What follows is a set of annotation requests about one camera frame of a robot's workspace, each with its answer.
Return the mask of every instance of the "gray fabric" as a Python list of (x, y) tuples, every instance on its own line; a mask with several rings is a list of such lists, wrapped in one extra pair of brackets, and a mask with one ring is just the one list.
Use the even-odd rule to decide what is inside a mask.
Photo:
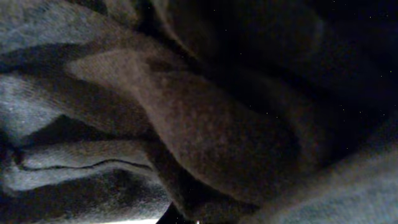
[(396, 78), (310, 2), (0, 7), (1, 223), (398, 219)]

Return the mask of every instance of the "fabric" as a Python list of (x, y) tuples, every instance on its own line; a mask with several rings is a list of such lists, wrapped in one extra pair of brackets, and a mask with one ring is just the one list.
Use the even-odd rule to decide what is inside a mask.
[(346, 20), (0, 0), (0, 222), (398, 222), (395, 24)]

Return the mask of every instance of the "dark fabric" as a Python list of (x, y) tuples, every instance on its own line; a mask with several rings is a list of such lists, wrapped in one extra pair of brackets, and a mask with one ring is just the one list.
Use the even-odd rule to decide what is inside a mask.
[(394, 25), (0, 0), (0, 222), (394, 223)]

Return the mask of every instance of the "brown fabric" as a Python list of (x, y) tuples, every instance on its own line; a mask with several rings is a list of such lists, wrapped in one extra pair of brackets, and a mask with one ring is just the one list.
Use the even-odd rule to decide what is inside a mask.
[[(170, 201), (191, 221), (289, 223), (355, 180), (369, 195), (360, 177), (396, 176), (394, 146), (340, 162), (394, 110), (396, 83), (301, 1), (0, 6), (4, 223), (159, 218)], [(12, 135), (23, 108), (51, 115)]]

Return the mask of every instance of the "garment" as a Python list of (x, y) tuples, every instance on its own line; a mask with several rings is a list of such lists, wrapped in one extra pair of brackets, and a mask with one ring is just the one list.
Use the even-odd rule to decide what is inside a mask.
[(382, 6), (0, 0), (0, 222), (398, 222)]

